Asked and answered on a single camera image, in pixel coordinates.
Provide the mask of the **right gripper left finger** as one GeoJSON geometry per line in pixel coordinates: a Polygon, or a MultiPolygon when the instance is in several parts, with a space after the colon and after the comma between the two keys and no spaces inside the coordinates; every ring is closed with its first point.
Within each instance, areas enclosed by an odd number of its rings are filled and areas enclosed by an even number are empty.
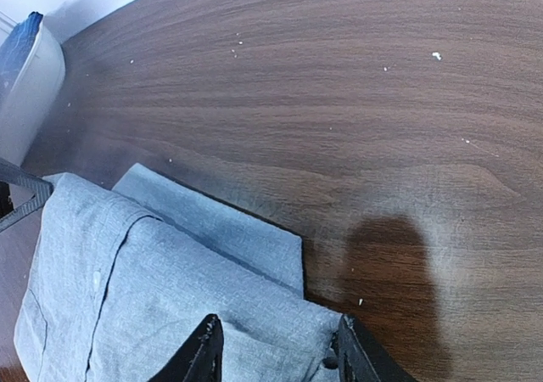
{"type": "Polygon", "coordinates": [[[221,382],[223,346],[221,320],[208,314],[149,382],[221,382]]]}

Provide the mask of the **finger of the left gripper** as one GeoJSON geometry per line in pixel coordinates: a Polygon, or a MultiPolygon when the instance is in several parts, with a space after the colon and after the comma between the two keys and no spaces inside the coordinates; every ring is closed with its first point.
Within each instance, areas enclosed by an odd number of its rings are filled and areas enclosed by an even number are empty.
{"type": "Polygon", "coordinates": [[[53,185],[1,159],[1,231],[39,211],[53,193],[53,185]]]}

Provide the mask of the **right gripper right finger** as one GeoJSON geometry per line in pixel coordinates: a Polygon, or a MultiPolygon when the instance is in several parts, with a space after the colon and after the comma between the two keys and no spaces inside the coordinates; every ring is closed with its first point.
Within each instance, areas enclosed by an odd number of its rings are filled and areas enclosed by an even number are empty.
{"type": "Polygon", "coordinates": [[[340,381],[417,382],[355,316],[341,316],[331,347],[340,381]]]}

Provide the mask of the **white plastic basket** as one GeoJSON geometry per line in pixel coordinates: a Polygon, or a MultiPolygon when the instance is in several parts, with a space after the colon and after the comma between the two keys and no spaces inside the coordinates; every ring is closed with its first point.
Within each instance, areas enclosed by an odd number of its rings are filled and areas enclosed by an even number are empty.
{"type": "Polygon", "coordinates": [[[1,157],[21,165],[65,77],[61,45],[42,23],[33,48],[8,95],[1,101],[1,157]]]}

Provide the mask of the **grey long sleeve shirt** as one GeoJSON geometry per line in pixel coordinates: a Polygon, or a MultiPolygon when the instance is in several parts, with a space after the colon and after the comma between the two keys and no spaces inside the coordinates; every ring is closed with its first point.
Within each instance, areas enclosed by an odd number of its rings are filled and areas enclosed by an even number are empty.
{"type": "Polygon", "coordinates": [[[49,178],[14,345],[31,381],[147,381],[209,314],[225,381],[336,381],[340,315],[304,297],[302,241],[142,165],[49,178]]]}

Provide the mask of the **blue plaid shirt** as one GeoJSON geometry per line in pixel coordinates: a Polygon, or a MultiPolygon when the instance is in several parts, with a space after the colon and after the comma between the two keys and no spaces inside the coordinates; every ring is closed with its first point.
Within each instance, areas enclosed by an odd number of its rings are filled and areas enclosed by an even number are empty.
{"type": "Polygon", "coordinates": [[[8,95],[25,65],[40,30],[43,15],[31,12],[1,45],[1,101],[8,95]]]}

